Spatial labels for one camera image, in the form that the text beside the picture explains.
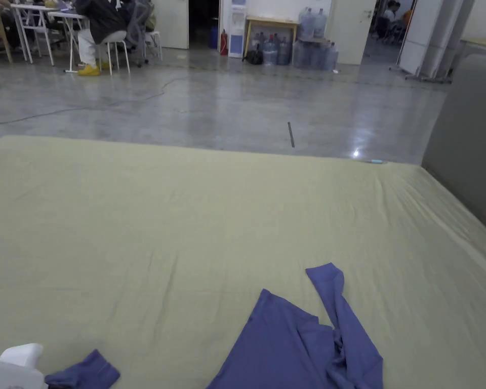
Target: fire extinguisher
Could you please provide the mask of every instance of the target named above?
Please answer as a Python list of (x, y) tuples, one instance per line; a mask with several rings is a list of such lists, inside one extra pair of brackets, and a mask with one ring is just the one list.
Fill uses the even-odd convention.
[(223, 32), (221, 33), (221, 40), (220, 40), (220, 54), (222, 56), (228, 56), (228, 36), (227, 33), (225, 32), (225, 29), (223, 29)]

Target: white table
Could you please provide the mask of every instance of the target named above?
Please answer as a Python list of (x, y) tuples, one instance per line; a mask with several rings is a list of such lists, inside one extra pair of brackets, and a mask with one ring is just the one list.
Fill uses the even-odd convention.
[(77, 73), (76, 70), (72, 70), (72, 62), (73, 62), (73, 48), (74, 45), (77, 46), (77, 42), (74, 38), (74, 20), (77, 20), (79, 24), (79, 28), (83, 29), (82, 22), (87, 21), (87, 17), (83, 15), (79, 15), (73, 12), (49, 12), (47, 15), (52, 16), (53, 18), (62, 18), (65, 21), (65, 25), (68, 29), (68, 34), (70, 35), (70, 68), (65, 70), (67, 73)]
[[(24, 52), (24, 58), (27, 60), (25, 56), (25, 51), (27, 51), (28, 56), (29, 56), (29, 62), (32, 63), (32, 56), (30, 53), (30, 47), (29, 43), (27, 41), (27, 34), (25, 33), (26, 29), (31, 29), (34, 31), (34, 37), (36, 39), (36, 45), (37, 45), (37, 51), (39, 52), (40, 57), (42, 56), (42, 52), (40, 50), (40, 42), (37, 40), (37, 35), (35, 34), (36, 32), (43, 32), (45, 34), (45, 39), (47, 40), (47, 47), (49, 48), (49, 56), (50, 56), (50, 62), (52, 66), (54, 66), (54, 59), (52, 58), (52, 50), (50, 47), (50, 40), (49, 40), (49, 31), (47, 30), (47, 26), (45, 24), (45, 18), (43, 13), (48, 13), (50, 11), (53, 11), (57, 8), (48, 8), (45, 6), (41, 5), (31, 5), (31, 4), (11, 4), (11, 7), (14, 9), (15, 13), (15, 19), (17, 26), (20, 25), (20, 29), (22, 30), (22, 35), (20, 36), (20, 41), (22, 43), (22, 49)], [(24, 15), (26, 16), (25, 18), (25, 23), (24, 20), (22, 19), (22, 11)], [(34, 23), (34, 16), (38, 14), (39, 15), (39, 21), (37, 22), (37, 25)]]
[(463, 50), (466, 49), (466, 46), (477, 47), (486, 50), (486, 39), (484, 38), (465, 38), (461, 40), (461, 43), (464, 44)]

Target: purple cloth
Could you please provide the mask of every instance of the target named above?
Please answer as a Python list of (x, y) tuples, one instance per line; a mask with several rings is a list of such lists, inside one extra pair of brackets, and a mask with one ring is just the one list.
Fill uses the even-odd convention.
[(380, 389), (383, 359), (342, 296), (332, 263), (306, 273), (335, 328), (263, 289), (207, 389)]
[(109, 389), (119, 377), (119, 371), (95, 349), (82, 362), (47, 375), (45, 383), (72, 389)]

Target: yellow shoe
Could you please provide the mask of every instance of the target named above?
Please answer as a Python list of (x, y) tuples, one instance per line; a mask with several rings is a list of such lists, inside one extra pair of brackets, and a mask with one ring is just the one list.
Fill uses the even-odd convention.
[(102, 70), (110, 70), (110, 62), (102, 62), (101, 63), (101, 69)]
[(98, 67), (87, 65), (83, 70), (78, 70), (77, 74), (79, 74), (79, 76), (99, 76), (100, 71)]

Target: concrete floor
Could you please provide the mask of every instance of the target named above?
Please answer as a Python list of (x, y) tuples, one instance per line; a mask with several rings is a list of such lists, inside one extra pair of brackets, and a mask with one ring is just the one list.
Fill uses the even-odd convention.
[[(48, 135), (419, 164), (446, 86), (388, 70), (396, 48), (368, 43), (340, 74), (265, 68), (211, 50), (81, 78), (48, 58), (0, 61), (0, 137)], [(290, 138), (290, 123), (294, 146)]]

